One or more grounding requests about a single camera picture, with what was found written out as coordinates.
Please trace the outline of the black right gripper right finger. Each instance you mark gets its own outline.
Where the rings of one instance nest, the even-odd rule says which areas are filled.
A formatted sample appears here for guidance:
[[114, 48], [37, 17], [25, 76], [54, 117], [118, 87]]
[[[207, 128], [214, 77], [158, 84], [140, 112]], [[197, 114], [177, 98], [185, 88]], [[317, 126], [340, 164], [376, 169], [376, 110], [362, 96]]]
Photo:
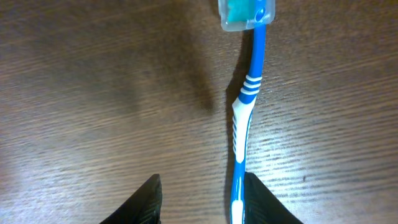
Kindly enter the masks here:
[[303, 224], [253, 173], [244, 178], [245, 223]]

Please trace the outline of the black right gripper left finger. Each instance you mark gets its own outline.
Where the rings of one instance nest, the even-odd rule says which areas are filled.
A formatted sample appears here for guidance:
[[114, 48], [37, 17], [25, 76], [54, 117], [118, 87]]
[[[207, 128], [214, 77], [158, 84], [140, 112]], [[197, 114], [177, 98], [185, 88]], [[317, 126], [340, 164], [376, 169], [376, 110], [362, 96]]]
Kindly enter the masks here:
[[161, 224], [161, 206], [161, 179], [153, 174], [100, 224]]

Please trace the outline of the blue white toothbrush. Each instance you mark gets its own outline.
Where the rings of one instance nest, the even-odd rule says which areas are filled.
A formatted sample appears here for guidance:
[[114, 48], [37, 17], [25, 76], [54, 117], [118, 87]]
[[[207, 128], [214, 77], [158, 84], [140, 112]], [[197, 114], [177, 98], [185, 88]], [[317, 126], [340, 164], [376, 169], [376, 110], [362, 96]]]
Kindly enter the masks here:
[[234, 170], [229, 215], [232, 224], [244, 224], [244, 176], [248, 135], [262, 80], [266, 25], [275, 18], [275, 0], [219, 0], [218, 13], [221, 27], [226, 32], [254, 31], [249, 71], [232, 104]]

